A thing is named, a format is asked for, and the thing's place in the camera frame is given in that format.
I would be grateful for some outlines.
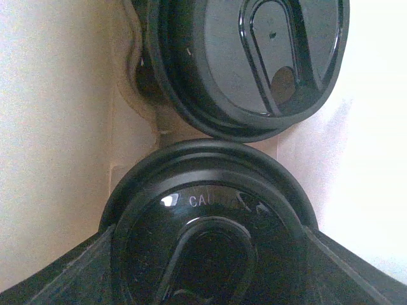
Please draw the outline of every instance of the white surface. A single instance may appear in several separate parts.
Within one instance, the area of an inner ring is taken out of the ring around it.
[[[155,142],[113,90],[106,4],[0,3],[0,291],[94,234]]]
[[[320,229],[407,283],[404,1],[351,1],[339,80],[325,106],[279,137]]]

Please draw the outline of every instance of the lid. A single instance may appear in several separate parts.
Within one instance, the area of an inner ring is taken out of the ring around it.
[[[303,225],[294,178],[267,155],[217,140],[181,142],[136,165],[104,210],[120,304],[300,304]]]
[[[214,137],[254,142],[328,99],[348,11],[348,1],[151,1],[148,61],[189,123]]]

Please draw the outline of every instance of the brown circle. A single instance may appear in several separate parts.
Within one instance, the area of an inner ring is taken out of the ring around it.
[[[274,74],[270,89],[277,105],[287,102],[295,93],[294,71],[290,67],[280,68]]]

